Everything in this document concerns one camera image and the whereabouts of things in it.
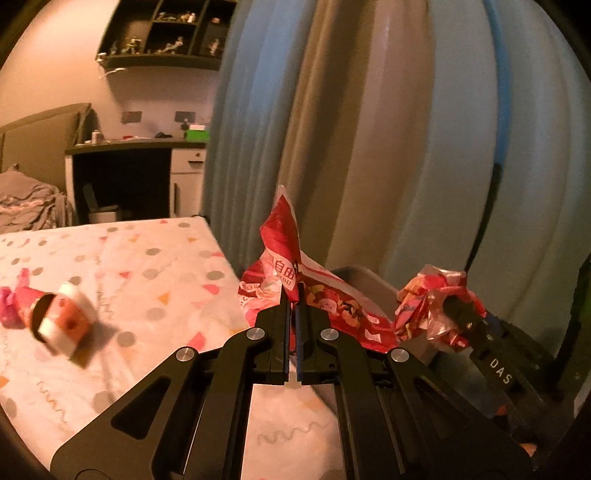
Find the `green box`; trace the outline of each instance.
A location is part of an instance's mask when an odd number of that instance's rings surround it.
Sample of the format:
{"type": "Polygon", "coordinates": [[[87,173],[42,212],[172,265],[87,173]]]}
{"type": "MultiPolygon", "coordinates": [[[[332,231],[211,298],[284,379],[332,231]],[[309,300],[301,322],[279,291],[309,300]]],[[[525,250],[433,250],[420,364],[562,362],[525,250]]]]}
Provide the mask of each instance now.
{"type": "Polygon", "coordinates": [[[208,130],[187,130],[187,141],[190,142],[208,142],[208,130]]]}

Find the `metal screw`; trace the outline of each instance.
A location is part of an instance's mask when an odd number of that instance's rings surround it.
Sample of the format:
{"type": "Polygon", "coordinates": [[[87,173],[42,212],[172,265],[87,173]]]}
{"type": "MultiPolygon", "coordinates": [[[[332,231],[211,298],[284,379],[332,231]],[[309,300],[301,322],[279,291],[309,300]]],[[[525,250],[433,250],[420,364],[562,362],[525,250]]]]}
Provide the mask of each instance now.
{"type": "Polygon", "coordinates": [[[339,337],[339,332],[334,328],[325,328],[320,332],[320,336],[327,342],[330,342],[331,340],[336,340],[339,337]]]}
{"type": "Polygon", "coordinates": [[[396,348],[392,350],[390,356],[392,357],[392,360],[399,363],[405,362],[410,357],[410,355],[404,348],[396,348]]]}
{"type": "Polygon", "coordinates": [[[265,336],[265,330],[259,327],[254,327],[246,332],[246,336],[249,340],[260,340],[265,336]]]}
{"type": "Polygon", "coordinates": [[[186,346],[185,348],[181,348],[177,352],[177,360],[179,362],[187,362],[189,360],[193,360],[194,356],[195,351],[192,348],[189,348],[188,346],[186,346]]]}

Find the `gray blanket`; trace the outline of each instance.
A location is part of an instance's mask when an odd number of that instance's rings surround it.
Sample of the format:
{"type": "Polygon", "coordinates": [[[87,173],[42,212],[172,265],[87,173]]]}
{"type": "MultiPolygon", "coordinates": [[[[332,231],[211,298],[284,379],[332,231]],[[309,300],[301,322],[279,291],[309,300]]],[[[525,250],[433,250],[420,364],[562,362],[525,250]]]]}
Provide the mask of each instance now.
{"type": "Polygon", "coordinates": [[[0,174],[0,233],[72,225],[72,206],[57,187],[11,167],[0,174]]]}

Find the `bed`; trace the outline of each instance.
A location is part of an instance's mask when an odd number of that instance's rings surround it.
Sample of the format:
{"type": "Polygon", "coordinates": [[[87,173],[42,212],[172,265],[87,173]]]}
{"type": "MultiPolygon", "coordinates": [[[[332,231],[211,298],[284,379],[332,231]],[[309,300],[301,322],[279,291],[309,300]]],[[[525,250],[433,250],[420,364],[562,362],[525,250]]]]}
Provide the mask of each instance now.
{"type": "MultiPolygon", "coordinates": [[[[0,236],[0,285],[79,286],[99,322],[73,361],[28,330],[0,327],[0,404],[48,468],[55,451],[178,347],[218,348],[247,328],[238,279],[202,218],[83,225],[0,236]]],[[[254,388],[242,478],[344,478],[335,415],[290,375],[254,388]]]]}

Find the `blue curtain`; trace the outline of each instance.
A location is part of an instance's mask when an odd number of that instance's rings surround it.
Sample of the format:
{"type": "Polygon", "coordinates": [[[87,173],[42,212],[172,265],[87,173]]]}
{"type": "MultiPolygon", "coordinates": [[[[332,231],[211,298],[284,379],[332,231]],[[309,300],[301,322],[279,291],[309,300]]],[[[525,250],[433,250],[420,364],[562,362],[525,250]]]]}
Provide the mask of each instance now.
{"type": "Polygon", "coordinates": [[[316,0],[241,0],[220,72],[202,215],[240,274],[262,252],[316,0]]]}

